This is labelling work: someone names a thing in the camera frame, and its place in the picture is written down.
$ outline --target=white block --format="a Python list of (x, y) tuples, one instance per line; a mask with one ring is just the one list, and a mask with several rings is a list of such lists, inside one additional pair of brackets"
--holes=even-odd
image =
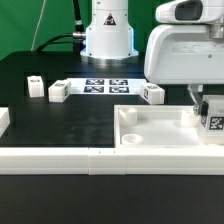
[(29, 76), (27, 81), (30, 97), (44, 96), (44, 84), (41, 76)]
[(63, 103), (70, 95), (71, 82), (69, 80), (58, 80), (48, 88), (49, 101)]
[(164, 104), (165, 90), (152, 83), (142, 83), (140, 96), (149, 104)]
[(10, 124), (9, 110), (6, 107), (0, 108), (0, 137)]
[(88, 148), (0, 148), (0, 174), (88, 174)]

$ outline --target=white robot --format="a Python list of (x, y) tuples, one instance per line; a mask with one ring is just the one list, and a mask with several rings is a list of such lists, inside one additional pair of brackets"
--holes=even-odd
[(174, 0), (156, 10), (144, 73), (155, 84), (187, 84), (201, 116), (204, 143), (224, 144), (224, 96), (204, 96), (203, 84), (224, 84), (224, 0)]
[(98, 65), (136, 60), (133, 35), (128, 24), (128, 0), (92, 0), (92, 22), (86, 29), (81, 60)]

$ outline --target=white box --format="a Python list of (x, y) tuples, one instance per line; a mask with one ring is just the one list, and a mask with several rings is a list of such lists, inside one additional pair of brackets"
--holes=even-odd
[(68, 80), (58, 80), (48, 88), (49, 101), (63, 103), (70, 95), (71, 82)]
[(140, 96), (149, 104), (164, 104), (165, 90), (152, 83), (142, 83)]
[(6, 107), (0, 108), (0, 137), (10, 124), (9, 110)]
[(44, 96), (44, 84), (41, 76), (29, 76), (27, 81), (30, 97)]
[(224, 145), (224, 96), (205, 95), (208, 114), (201, 117), (198, 135), (205, 144)]
[[(114, 110), (114, 155), (125, 160), (125, 174), (224, 175), (224, 145), (204, 144), (197, 126), (181, 124), (183, 110), (192, 106), (131, 105), (138, 111), (135, 126), (119, 123), (122, 107), (127, 105)], [(126, 134), (142, 136), (144, 141), (122, 144)]]

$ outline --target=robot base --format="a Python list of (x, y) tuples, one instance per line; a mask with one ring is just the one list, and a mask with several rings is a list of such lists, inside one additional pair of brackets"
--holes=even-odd
[(107, 58), (95, 58), (85, 53), (86, 52), (84, 49), (81, 53), (81, 61), (100, 66), (120, 66), (130, 63), (136, 63), (138, 62), (138, 55), (139, 55), (138, 51), (134, 51), (132, 55), (130, 55), (127, 58), (107, 59)]

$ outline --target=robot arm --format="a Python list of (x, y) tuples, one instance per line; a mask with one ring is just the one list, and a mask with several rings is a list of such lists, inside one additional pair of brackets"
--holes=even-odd
[(224, 0), (175, 0), (156, 10), (161, 23), (216, 23), (224, 16)]

